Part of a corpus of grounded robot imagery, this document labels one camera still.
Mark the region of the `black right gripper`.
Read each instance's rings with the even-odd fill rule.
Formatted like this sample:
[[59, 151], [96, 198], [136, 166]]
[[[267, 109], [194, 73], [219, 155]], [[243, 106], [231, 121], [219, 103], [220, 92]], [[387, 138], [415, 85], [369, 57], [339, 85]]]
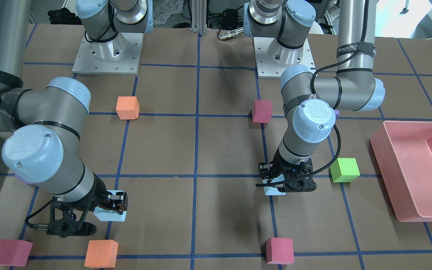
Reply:
[[89, 193], [75, 202], [63, 202], [53, 198], [50, 203], [50, 220], [47, 234], [65, 238], [68, 236], [90, 236], [96, 232], [96, 226], [85, 221], [86, 215], [101, 207], [117, 215], [122, 215], [128, 208], [128, 195], [125, 191], [110, 194], [106, 185], [98, 176]]

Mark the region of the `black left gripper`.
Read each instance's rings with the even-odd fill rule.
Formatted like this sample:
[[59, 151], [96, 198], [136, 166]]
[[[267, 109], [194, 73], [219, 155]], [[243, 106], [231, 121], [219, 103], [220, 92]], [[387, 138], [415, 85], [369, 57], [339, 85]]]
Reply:
[[313, 180], [312, 161], [300, 159], [296, 164], [284, 160], [276, 151], [272, 162], [258, 164], [263, 183], [259, 187], [271, 186], [281, 192], [312, 192], [317, 189]]

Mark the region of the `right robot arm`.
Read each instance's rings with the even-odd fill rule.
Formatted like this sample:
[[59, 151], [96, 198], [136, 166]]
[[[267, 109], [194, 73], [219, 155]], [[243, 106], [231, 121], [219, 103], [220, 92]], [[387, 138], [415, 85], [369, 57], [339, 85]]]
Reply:
[[11, 132], [2, 147], [2, 160], [23, 181], [52, 195], [46, 224], [25, 225], [62, 238], [89, 236], [96, 226], [85, 221], [97, 207], [117, 216], [126, 213], [128, 195], [111, 193], [103, 181], [77, 156], [81, 133], [89, 115], [91, 94], [68, 77], [52, 79], [44, 90], [24, 89], [25, 16], [30, 3], [0, 0], [0, 132]]

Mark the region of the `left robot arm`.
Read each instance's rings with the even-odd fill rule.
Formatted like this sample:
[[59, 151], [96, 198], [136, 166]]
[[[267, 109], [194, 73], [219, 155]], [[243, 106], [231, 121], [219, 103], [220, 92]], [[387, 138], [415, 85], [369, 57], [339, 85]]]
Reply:
[[[332, 130], [338, 140], [335, 110], [372, 111], [385, 98], [381, 80], [373, 77], [376, 0], [342, 0], [336, 63], [312, 71], [296, 64], [280, 76], [287, 130], [274, 158], [260, 163], [257, 187], [279, 192], [311, 192], [311, 157]], [[314, 22], [314, 7], [305, 0], [252, 0], [244, 5], [244, 34], [275, 38], [283, 48], [302, 48]]]

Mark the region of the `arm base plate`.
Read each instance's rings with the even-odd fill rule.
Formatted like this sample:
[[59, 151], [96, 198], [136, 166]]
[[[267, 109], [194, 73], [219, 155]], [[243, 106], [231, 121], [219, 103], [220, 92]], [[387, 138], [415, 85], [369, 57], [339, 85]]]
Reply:
[[144, 34], [119, 33], [106, 43], [83, 37], [72, 71], [87, 75], [137, 75]]
[[316, 70], [308, 39], [302, 47], [289, 49], [281, 46], [275, 38], [254, 37], [253, 47], [260, 79], [278, 79], [293, 65], [305, 65]]

